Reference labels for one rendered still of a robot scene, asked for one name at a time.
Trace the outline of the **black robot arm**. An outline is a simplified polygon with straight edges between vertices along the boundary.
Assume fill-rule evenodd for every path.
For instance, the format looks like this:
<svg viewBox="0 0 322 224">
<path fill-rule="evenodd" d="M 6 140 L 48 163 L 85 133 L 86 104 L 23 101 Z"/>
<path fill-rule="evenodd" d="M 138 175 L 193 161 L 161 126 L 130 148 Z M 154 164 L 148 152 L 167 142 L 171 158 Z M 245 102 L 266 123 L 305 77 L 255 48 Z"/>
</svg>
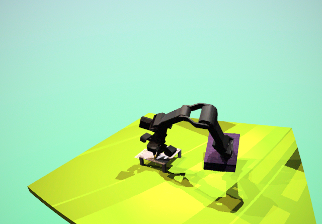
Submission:
<svg viewBox="0 0 322 224">
<path fill-rule="evenodd" d="M 190 119 L 191 111 L 201 109 L 198 122 Z M 216 107 L 211 104 L 197 103 L 194 105 L 183 105 L 170 113 L 155 114 L 153 119 L 142 116 L 140 118 L 139 127 L 155 132 L 158 136 L 165 136 L 167 129 L 171 129 L 173 124 L 185 121 L 190 122 L 196 128 L 208 129 L 213 137 L 212 146 L 221 157 L 232 157 L 233 154 L 233 140 L 234 138 L 224 134 L 219 123 L 218 113 Z M 162 142 L 157 141 L 154 137 L 147 144 L 147 150 L 152 153 L 160 152 L 162 150 Z"/>
</svg>

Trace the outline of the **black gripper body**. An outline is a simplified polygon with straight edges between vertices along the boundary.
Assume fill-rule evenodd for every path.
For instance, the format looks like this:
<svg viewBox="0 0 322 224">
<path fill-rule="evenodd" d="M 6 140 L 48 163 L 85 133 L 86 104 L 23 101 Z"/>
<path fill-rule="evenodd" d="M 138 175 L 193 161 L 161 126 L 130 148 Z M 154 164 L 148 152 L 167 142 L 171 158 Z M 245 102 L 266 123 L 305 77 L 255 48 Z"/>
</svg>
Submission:
<svg viewBox="0 0 322 224">
<path fill-rule="evenodd" d="M 165 136 L 158 136 L 158 135 L 156 135 L 155 133 L 153 134 L 153 135 L 151 135 L 151 134 L 149 134 L 149 133 L 145 133 L 144 135 L 142 135 L 141 137 L 140 137 L 140 141 L 141 142 L 143 142 L 143 143 L 145 143 L 147 140 L 151 140 L 151 137 L 154 137 L 154 139 L 155 140 L 157 140 L 157 141 L 161 141 L 162 142 L 162 146 L 163 146 L 163 148 L 162 148 L 162 152 L 164 151 L 164 154 L 165 155 L 167 155 L 168 157 L 171 157 L 174 153 L 176 153 L 176 151 L 177 151 L 177 148 L 176 147 L 173 147 L 173 146 L 169 146 L 169 147 L 167 147 L 168 145 L 167 144 L 165 144 L 165 139 L 166 139 L 166 136 L 167 136 L 168 134 L 166 134 Z"/>
</svg>

